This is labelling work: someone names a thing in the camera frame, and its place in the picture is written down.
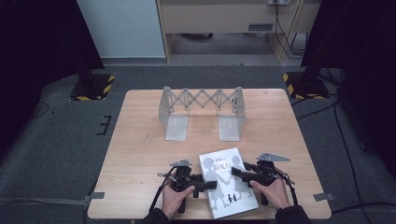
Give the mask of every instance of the person's arm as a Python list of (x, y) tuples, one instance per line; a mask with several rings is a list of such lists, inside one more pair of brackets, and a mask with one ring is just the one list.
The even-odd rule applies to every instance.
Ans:
[(163, 208), (154, 208), (139, 224), (169, 224), (181, 206), (183, 199), (192, 194), (195, 186), (190, 186), (184, 191), (176, 192), (169, 185), (163, 188)]
[(261, 191), (268, 201), (277, 210), (275, 218), (277, 224), (311, 224), (304, 209), (300, 206), (290, 206), (288, 194), (286, 193), (285, 182), (282, 179), (276, 179), (270, 186), (265, 187), (260, 183), (252, 180), (250, 185)]

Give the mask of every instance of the expandable book stand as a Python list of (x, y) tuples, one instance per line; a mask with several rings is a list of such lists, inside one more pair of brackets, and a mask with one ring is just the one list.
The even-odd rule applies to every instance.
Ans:
[(159, 108), (159, 119), (164, 125), (165, 140), (186, 140), (192, 104), (197, 104), (201, 108), (207, 105), (216, 107), (215, 114), (219, 121), (220, 141), (240, 140), (242, 125), (245, 122), (245, 103), (241, 87), (235, 88), (231, 94), (227, 95), (221, 89), (216, 89), (213, 94), (209, 94), (205, 90), (199, 90), (193, 94), (188, 89), (183, 89), (179, 94), (175, 94), (166, 86), (163, 88)]

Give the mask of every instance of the white book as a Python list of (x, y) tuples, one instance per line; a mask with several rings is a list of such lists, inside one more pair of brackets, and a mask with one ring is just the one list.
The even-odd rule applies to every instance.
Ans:
[(245, 171), (237, 147), (200, 155), (199, 160), (204, 181), (218, 181), (216, 189), (206, 191), (214, 219), (259, 207), (253, 189), (248, 187), (248, 183), (231, 174), (232, 167)]

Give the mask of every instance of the person's left hand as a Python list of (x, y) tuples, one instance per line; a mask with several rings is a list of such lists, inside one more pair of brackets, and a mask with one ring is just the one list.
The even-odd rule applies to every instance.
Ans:
[(190, 186), (184, 191), (176, 192), (171, 189), (169, 184), (163, 188), (163, 213), (172, 220), (172, 217), (177, 212), (178, 208), (181, 206), (183, 199), (192, 194), (195, 190), (195, 186)]

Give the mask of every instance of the white wall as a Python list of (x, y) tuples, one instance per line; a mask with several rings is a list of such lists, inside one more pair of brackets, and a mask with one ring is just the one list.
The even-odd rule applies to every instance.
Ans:
[(165, 58), (155, 0), (78, 0), (101, 58)]

